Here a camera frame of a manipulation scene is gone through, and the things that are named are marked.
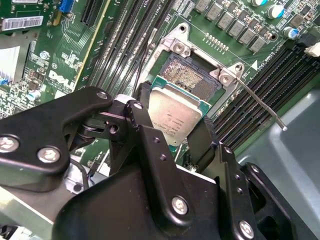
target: white label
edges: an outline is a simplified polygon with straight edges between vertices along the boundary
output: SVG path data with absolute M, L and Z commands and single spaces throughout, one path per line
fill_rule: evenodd
M 38 0 L 12 0 L 13 4 L 37 4 Z
M 6 18 L 2 21 L 2 31 L 41 26 L 43 20 L 44 16 Z

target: silver screw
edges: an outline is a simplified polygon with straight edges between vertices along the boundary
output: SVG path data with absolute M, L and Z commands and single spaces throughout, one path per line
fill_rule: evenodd
M 225 151 L 228 153 L 228 154 L 232 154 L 232 151 L 230 148 L 228 148 L 227 146 L 224 147 Z
M 17 139 L 11 136 L 0 137 L 0 153 L 10 153 L 19 147 Z
M 46 164 L 51 164 L 60 159 L 60 152 L 53 147 L 44 147 L 38 151 L 38 159 Z
M 176 54 L 182 54 L 185 51 L 185 46 L 178 42 L 173 46 L 173 50 Z
M 188 205 L 187 203 L 178 196 L 172 198 L 172 207 L 177 214 L 185 215 L 188 212 Z
M 229 77 L 228 76 L 224 76 L 223 78 L 222 78 L 222 81 L 226 84 L 227 82 L 229 82 Z
M 142 109 L 142 108 L 143 108 L 143 106 L 141 105 L 140 102 L 135 102 L 133 105 L 134 105 L 137 109 Z
M 259 173 L 259 169 L 258 169 L 256 166 L 251 165 L 251 168 L 252 168 L 253 171 L 255 171 L 256 173 Z
M 96 94 L 101 99 L 108 99 L 107 94 L 105 94 L 103 91 L 100 91 Z
M 252 229 L 252 227 L 249 225 L 249 223 L 247 223 L 246 221 L 240 221 L 239 223 L 240 229 L 242 234 L 248 238 L 248 239 L 253 239 L 255 234 L 254 234 L 254 230 Z

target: green circuit board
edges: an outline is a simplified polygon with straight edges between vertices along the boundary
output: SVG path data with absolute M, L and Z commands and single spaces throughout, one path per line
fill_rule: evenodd
M 38 0 L 34 1 L 36 2 L 34 4 L 16 4 L 13 2 L 0 0 L 0 17 L 10 19 L 43 16 L 43 21 L 35 27 L 35 29 L 39 29 L 38 36 L 30 43 L 21 81 L 0 85 L 1 118 L 87 86 L 100 51 L 110 37 L 110 31 L 118 17 L 118 12 L 126 1 L 102 0 L 98 6 L 96 20 L 90 27 L 82 22 L 87 0 L 75 0 L 71 12 L 61 15 L 58 12 L 59 1 L 57 0 Z M 283 36 L 283 29 L 292 26 L 293 19 L 297 15 L 302 16 L 301 23 L 298 26 L 300 32 L 320 31 L 319 27 L 313 22 L 320 14 L 320 5 L 316 0 L 306 0 L 304 2 L 299 0 L 283 0 L 281 2 L 269 0 L 267 4 L 259 7 L 253 7 L 250 1 L 245 0 L 220 1 L 222 11 L 231 14 L 235 20 L 239 17 L 236 11 L 228 12 L 231 3 L 237 4 L 236 9 L 239 12 L 246 11 L 250 18 L 256 19 L 257 24 L 255 28 L 252 28 L 255 31 L 255 36 L 259 36 L 256 31 L 257 28 L 267 29 L 265 35 L 260 36 L 264 41 L 261 49 L 252 51 L 248 44 L 239 42 L 239 38 L 229 35 L 228 30 L 218 27 L 219 21 L 208 20 L 206 15 L 210 7 L 218 1 L 209 1 L 208 7 L 202 13 L 195 10 L 197 2 L 197 0 L 174 1 L 172 10 L 159 27 L 150 45 L 147 59 L 152 55 L 162 38 L 179 24 L 187 23 L 190 28 L 189 42 L 226 67 L 238 62 L 243 63 L 244 73 L 242 78 L 245 82 L 249 82 L 287 41 L 287 38 Z M 267 18 L 267 9 L 278 3 L 285 6 L 284 17 Z M 306 15 L 301 14 L 304 6 L 310 6 L 309 13 L 312 14 L 310 20 L 306 18 Z M 249 23 L 245 23 L 245 26 L 248 29 L 250 28 Z M 11 34 L 14 31 L 16 30 L 2 31 L 0 34 Z M 163 51 L 146 79 L 143 80 L 154 80 L 169 55 L 169 52 Z M 38 85 L 37 91 L 39 91 L 40 96 L 36 100 L 27 98 L 32 84 Z M 130 92 L 131 85 L 127 88 L 127 93 Z M 313 85 L 306 86 L 303 92 L 306 92 Z M 218 91 L 209 103 L 213 105 L 223 94 L 223 89 Z M 107 151 L 108 142 L 97 140 L 94 144 L 73 154 L 81 157 L 82 163 L 91 165 L 93 161 L 100 162 Z

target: ram slot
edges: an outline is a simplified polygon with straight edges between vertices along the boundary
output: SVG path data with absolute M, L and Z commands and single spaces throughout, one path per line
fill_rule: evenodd
M 100 76 L 102 71 L 109 63 L 112 52 L 118 42 L 118 39 L 122 35 L 123 29 L 126 27 L 126 23 L 132 9 L 134 8 L 136 1 L 135 0 L 125 0 L 121 7 L 119 17 L 112 25 L 112 29 L 109 34 L 109 38 L 107 39 L 106 43 L 103 45 L 103 49 L 100 52 L 100 56 L 95 64 L 95 67 L 90 75 L 88 85 L 89 86 L 97 86 L 99 84 Z
M 139 28 L 134 41 L 131 43 L 126 57 L 123 59 L 121 65 L 117 69 L 115 76 L 113 76 L 112 81 L 107 87 L 107 90 L 117 89 L 118 93 L 123 91 L 124 86 L 128 85 L 131 79 L 127 78 L 128 82 L 123 81 L 125 75 L 131 70 L 132 65 L 138 61 L 138 58 L 143 57 L 143 48 L 146 48 L 146 43 L 149 36 L 151 35 L 158 19 L 160 18 L 162 12 L 168 1 L 157 0 L 154 1 L 150 7 L 150 11 L 145 15 L 142 25 Z

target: black plastic arm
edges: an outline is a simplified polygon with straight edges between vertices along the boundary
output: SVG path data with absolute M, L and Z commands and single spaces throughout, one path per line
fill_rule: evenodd
M 81 120 L 112 102 L 99 88 L 88 87 L 1 120 L 0 137 L 13 138 L 17 148 L 0 150 L 0 185 L 35 192 L 57 188 L 70 164 L 66 138 L 72 142 Z M 39 159 L 47 147 L 57 151 L 47 152 L 56 154 L 52 162 Z

